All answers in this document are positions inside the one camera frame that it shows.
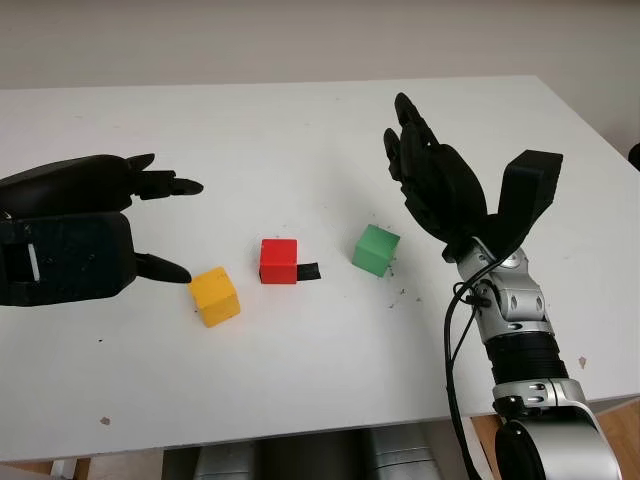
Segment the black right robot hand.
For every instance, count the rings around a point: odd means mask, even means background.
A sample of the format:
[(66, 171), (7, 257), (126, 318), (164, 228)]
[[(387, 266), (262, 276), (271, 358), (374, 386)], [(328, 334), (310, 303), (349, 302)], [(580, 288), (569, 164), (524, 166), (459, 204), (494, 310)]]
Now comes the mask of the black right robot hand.
[(456, 263), (488, 216), (483, 189), (460, 154), (437, 140), (406, 94), (396, 95), (394, 107), (401, 133), (388, 128), (383, 135), (389, 173), (401, 184), (416, 222), (445, 243), (444, 260)]

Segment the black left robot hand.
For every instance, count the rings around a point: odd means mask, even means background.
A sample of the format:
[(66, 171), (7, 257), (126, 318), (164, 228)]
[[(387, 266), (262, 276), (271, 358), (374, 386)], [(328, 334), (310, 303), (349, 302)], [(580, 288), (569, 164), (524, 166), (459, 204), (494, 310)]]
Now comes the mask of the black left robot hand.
[(109, 296), (137, 277), (186, 284), (184, 267), (135, 251), (124, 216), (132, 199), (202, 192), (154, 154), (92, 155), (35, 167), (1, 181), (1, 285), (14, 304)]

